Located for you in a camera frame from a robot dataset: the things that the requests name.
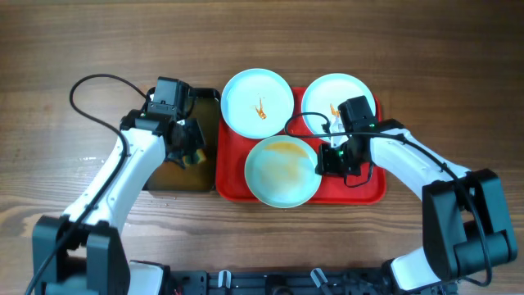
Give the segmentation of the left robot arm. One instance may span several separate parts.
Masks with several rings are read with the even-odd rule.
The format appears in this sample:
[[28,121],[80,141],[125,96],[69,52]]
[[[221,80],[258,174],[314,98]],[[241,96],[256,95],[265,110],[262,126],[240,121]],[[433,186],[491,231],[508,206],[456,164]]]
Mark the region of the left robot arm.
[[170,267],[129,261],[121,242],[128,214],[151,175],[165,162],[184,167],[205,146],[191,114],[197,100],[220,99],[214,88],[193,88],[160,77],[140,92],[142,107],[119,127],[79,114],[118,139],[92,183],[58,217],[42,216],[32,236],[34,274],[28,294],[170,294]]

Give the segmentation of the light blue plate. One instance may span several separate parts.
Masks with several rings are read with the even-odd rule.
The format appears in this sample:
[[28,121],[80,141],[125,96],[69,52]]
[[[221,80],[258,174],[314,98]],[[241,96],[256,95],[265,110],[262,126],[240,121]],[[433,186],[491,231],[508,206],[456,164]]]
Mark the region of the light blue plate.
[[247,187],[262,203],[280,209],[307,203],[318,191],[322,176],[315,168],[317,153],[305,141],[286,135],[266,138],[246,157]]
[[291,118],[295,100],[279,74],[252,68],[234,75],[220,99],[228,127],[244,138],[262,139],[279,133]]
[[369,107],[371,116],[369,118],[366,114],[367,121],[378,121],[377,104],[368,86],[352,75],[334,73],[317,78],[306,89],[301,111],[315,112],[315,115],[302,117],[306,127],[312,134],[325,134],[323,125],[328,122],[332,134],[344,132],[338,107],[348,99]]

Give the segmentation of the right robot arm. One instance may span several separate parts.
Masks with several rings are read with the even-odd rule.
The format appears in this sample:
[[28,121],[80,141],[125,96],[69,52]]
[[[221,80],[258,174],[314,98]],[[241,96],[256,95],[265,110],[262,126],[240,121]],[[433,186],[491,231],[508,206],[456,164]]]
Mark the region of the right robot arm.
[[486,287],[517,258],[504,190],[492,170],[469,170],[421,144],[399,121],[377,120],[365,97],[341,103],[321,125],[318,172],[358,175],[363,163],[392,173],[422,202],[422,246],[386,263],[388,288],[408,294],[464,280]]

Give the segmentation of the light blue plate bottom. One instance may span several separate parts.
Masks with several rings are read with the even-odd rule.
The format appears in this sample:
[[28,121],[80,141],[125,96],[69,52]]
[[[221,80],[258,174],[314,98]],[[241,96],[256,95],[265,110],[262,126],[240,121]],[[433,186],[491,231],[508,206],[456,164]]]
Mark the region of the light blue plate bottom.
[[266,138],[246,157],[247,187],[262,203],[280,209],[307,203],[318,191],[322,176],[315,168],[317,153],[305,141],[286,135]]

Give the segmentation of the green yellow sponge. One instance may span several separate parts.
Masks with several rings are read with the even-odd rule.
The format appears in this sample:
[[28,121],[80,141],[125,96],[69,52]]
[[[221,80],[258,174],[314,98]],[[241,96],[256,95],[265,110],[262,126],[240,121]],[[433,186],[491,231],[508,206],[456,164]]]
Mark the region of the green yellow sponge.
[[184,167],[195,166],[206,161],[206,155],[202,149],[197,149],[195,152],[183,156],[182,160]]

